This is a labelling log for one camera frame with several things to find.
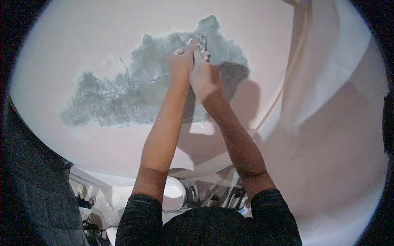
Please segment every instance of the gray plaster patch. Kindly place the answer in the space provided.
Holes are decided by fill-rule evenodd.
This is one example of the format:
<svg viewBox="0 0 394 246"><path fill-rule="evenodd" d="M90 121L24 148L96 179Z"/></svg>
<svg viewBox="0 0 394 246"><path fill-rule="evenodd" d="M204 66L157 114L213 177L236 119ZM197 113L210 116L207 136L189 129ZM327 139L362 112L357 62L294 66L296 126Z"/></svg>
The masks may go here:
<svg viewBox="0 0 394 246"><path fill-rule="evenodd" d="M243 48L234 40L224 39L219 30L218 20L211 15L200 20L193 33L206 33L210 62L219 65L231 100L238 85L249 75L248 60ZM60 112L62 122L68 126L83 126L91 120L100 126L153 124L171 80L165 58L183 46L180 37L190 34L175 32L158 38L145 34L141 44L130 52L132 64L125 65L125 72L114 80L84 72L68 108ZM190 90L183 123L204 122L207 117Z"/></svg>

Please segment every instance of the hand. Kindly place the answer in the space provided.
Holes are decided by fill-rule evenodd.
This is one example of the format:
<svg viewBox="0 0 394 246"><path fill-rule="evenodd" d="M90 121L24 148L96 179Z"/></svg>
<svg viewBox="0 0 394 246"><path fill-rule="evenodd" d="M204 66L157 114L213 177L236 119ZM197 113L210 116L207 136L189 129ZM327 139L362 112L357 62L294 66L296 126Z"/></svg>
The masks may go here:
<svg viewBox="0 0 394 246"><path fill-rule="evenodd" d="M194 66L189 81L197 99L207 112L214 117L222 103L228 104L228 101L219 67L207 62L208 55L209 53L205 52L202 58L198 50L194 51Z"/></svg>
<svg viewBox="0 0 394 246"><path fill-rule="evenodd" d="M171 69L172 83L181 83L188 86L189 74L193 69L193 51L197 43L192 42L187 47L177 49L167 57L167 63Z"/></svg>

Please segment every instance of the black shirt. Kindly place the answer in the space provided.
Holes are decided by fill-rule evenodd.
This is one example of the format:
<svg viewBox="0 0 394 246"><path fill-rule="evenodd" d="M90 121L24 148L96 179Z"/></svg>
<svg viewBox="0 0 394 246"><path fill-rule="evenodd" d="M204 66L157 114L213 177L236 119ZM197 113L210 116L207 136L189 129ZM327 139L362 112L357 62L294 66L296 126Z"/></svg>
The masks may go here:
<svg viewBox="0 0 394 246"><path fill-rule="evenodd" d="M296 220L277 189L251 201L253 218L221 207L191 209L163 225L162 205L131 195L116 234L116 245L302 245Z"/></svg>

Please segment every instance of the damaged ceiling patch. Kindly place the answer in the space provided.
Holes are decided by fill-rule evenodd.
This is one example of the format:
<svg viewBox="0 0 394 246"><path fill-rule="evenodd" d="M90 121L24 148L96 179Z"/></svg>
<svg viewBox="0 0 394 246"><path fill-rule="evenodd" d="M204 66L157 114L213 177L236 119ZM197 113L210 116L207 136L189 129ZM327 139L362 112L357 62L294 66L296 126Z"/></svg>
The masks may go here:
<svg viewBox="0 0 394 246"><path fill-rule="evenodd" d="M248 60L243 48L234 40L226 40L219 29L218 20L211 15L200 20L193 33L206 33L210 62L219 65L227 97L231 99L249 75ZM83 72L68 107L60 112L62 122L68 126L83 126L89 121L121 127L131 123L153 124L171 80L165 58L184 46L183 36L193 33L175 32L158 38L145 34L141 44L130 52L132 64L123 63L125 71L114 80ZM190 91L184 123L204 122L207 116Z"/></svg>

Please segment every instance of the paint bucket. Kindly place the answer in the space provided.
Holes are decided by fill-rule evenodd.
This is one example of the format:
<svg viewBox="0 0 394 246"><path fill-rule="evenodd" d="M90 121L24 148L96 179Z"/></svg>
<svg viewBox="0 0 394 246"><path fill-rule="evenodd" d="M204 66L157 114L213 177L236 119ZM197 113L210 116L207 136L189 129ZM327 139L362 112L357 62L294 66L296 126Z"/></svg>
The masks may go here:
<svg viewBox="0 0 394 246"><path fill-rule="evenodd" d="M186 189L176 178L167 177L163 196L163 212L178 211L185 204Z"/></svg>

